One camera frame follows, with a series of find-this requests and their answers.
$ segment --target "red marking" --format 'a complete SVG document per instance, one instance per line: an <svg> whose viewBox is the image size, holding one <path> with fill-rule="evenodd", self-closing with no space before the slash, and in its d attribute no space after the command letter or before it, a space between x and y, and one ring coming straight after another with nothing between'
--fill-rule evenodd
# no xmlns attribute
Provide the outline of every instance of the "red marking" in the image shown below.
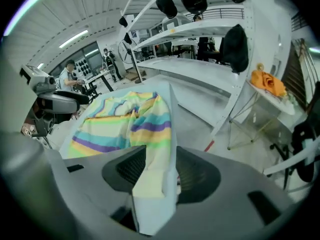
<svg viewBox="0 0 320 240"><path fill-rule="evenodd" d="M212 140L212 141L209 143L209 145L205 148L204 152L207 152L214 143L215 143L215 141Z"/></svg>

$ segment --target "orange cloth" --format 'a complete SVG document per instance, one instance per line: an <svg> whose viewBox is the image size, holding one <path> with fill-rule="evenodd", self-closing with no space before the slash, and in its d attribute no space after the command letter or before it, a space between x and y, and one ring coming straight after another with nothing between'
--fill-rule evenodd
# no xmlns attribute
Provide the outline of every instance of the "orange cloth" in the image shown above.
<svg viewBox="0 0 320 240"><path fill-rule="evenodd" d="M267 90L275 96L283 96L286 94L284 83L273 75L265 73L263 71L252 71L250 82L255 87Z"/></svg>

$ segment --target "metal railing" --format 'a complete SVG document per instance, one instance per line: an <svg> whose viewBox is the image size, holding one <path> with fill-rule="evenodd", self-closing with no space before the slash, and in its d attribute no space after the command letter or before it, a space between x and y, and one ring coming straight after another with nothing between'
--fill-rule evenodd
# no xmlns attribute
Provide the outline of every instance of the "metal railing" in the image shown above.
<svg viewBox="0 0 320 240"><path fill-rule="evenodd" d="M192 20L194 14L188 13L186 14L189 20ZM243 8L215 8L206 10L202 13L203 20L211 20L211 19L223 19L223 18L231 18L231 19L244 19L245 18L245 10Z"/></svg>
<svg viewBox="0 0 320 240"><path fill-rule="evenodd" d="M301 13L298 12L295 16L291 19L291 30L299 30L303 27L308 26L308 23L306 22L305 18L302 17Z"/></svg>
<svg viewBox="0 0 320 240"><path fill-rule="evenodd" d="M305 82L309 79L310 86L311 86L311 93L313 95L315 93L316 82L319 81L315 63L309 53L309 49L303 38L294 40L293 44L295 46L296 51L298 52L300 62L302 62L303 60L306 66L308 75L305 78Z"/></svg>

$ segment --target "desk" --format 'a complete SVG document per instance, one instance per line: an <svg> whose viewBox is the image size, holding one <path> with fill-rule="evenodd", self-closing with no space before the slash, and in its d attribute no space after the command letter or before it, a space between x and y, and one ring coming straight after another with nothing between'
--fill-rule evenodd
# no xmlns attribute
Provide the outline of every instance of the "desk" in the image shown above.
<svg viewBox="0 0 320 240"><path fill-rule="evenodd" d="M130 89L120 89L100 95L96 99L102 100L112 97L123 97L129 91L145 93L157 92L166 102L171 114L171 156L169 168L165 172L166 178L163 181L162 191L164 198L143 198L133 197L135 213L139 223L139 232L147 235L155 235L176 211L177 202L177 170L176 170L176 149L177 137L175 132L175 118L178 116L178 101L168 82L142 84L130 87ZM80 118L75 122L69 135L65 138L59 152L63 159L68 158L68 148L73 135L83 123L88 115L86 109Z"/></svg>
<svg viewBox="0 0 320 240"><path fill-rule="evenodd" d="M239 125L238 123L236 123L234 121L234 119L236 117L238 117L239 115L241 115L242 113L244 113L245 111L249 110L250 108L252 108L258 101L259 97L263 97L266 101L268 101L270 104L272 104L274 107L276 107L278 110L280 110L281 112L284 112L290 116L293 116L295 114L295 107L294 105L289 101L286 100L285 102L283 102L279 97L274 96L273 94L271 94L269 91L264 90L264 89L260 89L255 87L249 80L246 80L246 83L251 86L254 90L255 93L254 95L250 98L250 100L247 102L247 104L254 99L254 102L247 107L246 109L244 109L246 107L246 105L243 106L243 108L233 117L229 120L229 141L228 141L228 150L234 149L234 148L238 148L239 146L231 146L230 141L231 141L231 124L234 123L240 130L242 130L249 138L251 138L250 143L254 143L256 140L258 140L259 138L259 134L260 132L265 129L269 124L271 124L271 122L273 120L275 120L276 118L272 118L270 119L266 124L264 124L260 129L258 129L257 133L254 135L254 137L251 137L244 129L241 125Z"/></svg>
<svg viewBox="0 0 320 240"><path fill-rule="evenodd" d="M114 89L111 87L111 85L108 83L107 79L105 78L105 75L109 74L109 71L105 71L102 72L96 76L94 76L93 78L89 79L88 81L85 81L85 85L89 85L90 87L93 87L93 82L99 78L102 79L102 81L104 82L104 84L106 85L106 87L109 89L110 92L113 92Z"/></svg>

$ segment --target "striped cloth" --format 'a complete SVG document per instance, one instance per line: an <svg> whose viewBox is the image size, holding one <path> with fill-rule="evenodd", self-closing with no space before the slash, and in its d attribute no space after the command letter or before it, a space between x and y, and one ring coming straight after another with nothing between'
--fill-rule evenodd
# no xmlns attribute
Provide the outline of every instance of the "striped cloth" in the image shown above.
<svg viewBox="0 0 320 240"><path fill-rule="evenodd" d="M68 149L68 158L146 145L146 169L165 169L170 161L171 118L156 92L129 92L95 100Z"/></svg>

